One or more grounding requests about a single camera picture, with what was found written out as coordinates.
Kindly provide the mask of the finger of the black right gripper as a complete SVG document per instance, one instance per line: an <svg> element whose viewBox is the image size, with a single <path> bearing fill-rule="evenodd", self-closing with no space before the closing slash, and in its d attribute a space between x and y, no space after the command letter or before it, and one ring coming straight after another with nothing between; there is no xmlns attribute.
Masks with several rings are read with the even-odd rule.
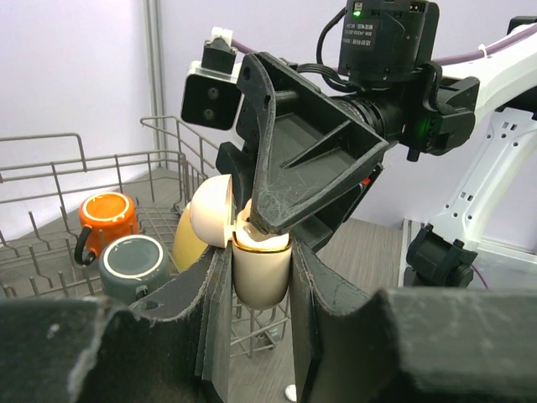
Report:
<svg viewBox="0 0 537 403"><path fill-rule="evenodd" d="M253 225L290 232L358 186L388 142L282 60L251 53L237 86L259 131Z"/></svg>
<svg viewBox="0 0 537 403"><path fill-rule="evenodd" d="M253 192L256 154L248 147L239 149L232 142L220 144L216 169L222 175L232 176L232 194L237 210L242 210Z"/></svg>

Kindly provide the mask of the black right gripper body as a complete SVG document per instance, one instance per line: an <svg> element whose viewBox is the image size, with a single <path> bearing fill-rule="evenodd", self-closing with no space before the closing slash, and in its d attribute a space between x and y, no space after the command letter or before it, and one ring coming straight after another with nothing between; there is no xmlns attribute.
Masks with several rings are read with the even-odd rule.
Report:
<svg viewBox="0 0 537 403"><path fill-rule="evenodd" d="M390 141L395 140L401 134L404 123L396 102L383 100L376 94L352 94L329 98L334 100L338 106L358 117L361 122L370 127L382 139L385 139L388 142L388 149ZM313 249L322 248L365 198L382 170L382 161L383 158L358 186L294 227L289 233L293 233Z"/></svg>

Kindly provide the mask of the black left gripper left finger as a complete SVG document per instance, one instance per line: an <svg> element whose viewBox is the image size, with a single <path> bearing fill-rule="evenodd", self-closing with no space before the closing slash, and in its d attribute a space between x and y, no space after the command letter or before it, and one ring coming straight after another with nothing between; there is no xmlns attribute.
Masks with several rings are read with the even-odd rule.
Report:
<svg viewBox="0 0 537 403"><path fill-rule="evenodd" d="M131 306L107 297L1 304L4 402L224 402L232 253L211 247Z"/></svg>

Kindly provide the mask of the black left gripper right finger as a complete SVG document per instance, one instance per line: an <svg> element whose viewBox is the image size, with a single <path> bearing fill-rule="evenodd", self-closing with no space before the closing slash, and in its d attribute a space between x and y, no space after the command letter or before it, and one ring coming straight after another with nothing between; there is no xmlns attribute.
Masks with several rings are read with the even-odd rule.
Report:
<svg viewBox="0 0 537 403"><path fill-rule="evenodd" d="M369 295L294 241L301 402L533 402L532 290L398 288Z"/></svg>

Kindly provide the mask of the beige earbud charging case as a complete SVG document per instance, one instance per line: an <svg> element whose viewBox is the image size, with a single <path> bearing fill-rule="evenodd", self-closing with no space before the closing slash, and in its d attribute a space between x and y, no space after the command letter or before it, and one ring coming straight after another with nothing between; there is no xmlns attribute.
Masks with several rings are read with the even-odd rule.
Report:
<svg viewBox="0 0 537 403"><path fill-rule="evenodd" d="M204 181L190 201L190 222L196 236L210 246L232 246L232 280L243 305L264 311L279 304L288 287L292 239L288 233L242 245L235 237L239 223L253 225L252 201L233 211L232 177L218 175Z"/></svg>

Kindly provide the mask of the white earbud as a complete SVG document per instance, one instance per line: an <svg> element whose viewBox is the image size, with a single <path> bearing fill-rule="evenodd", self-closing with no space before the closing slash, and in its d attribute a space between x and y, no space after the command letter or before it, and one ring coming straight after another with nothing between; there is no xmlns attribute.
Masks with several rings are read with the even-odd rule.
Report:
<svg viewBox="0 0 537 403"><path fill-rule="evenodd" d="M295 385L288 385L284 389L284 395L285 398L289 402L296 402L297 401L297 390Z"/></svg>

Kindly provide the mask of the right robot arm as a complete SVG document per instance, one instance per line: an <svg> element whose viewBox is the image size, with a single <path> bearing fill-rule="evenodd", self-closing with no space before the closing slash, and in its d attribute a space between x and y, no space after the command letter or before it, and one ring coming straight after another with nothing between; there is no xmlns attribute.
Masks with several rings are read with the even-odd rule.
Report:
<svg viewBox="0 0 537 403"><path fill-rule="evenodd" d="M523 29L489 50L433 60L440 9L429 1L350 1L338 67L322 60L290 65L249 51L238 87L239 134L216 167L265 233L294 233L313 249L327 244L378 178L385 152L407 158L462 146L478 114L503 112L534 88L529 58L499 58L533 36Z"/></svg>

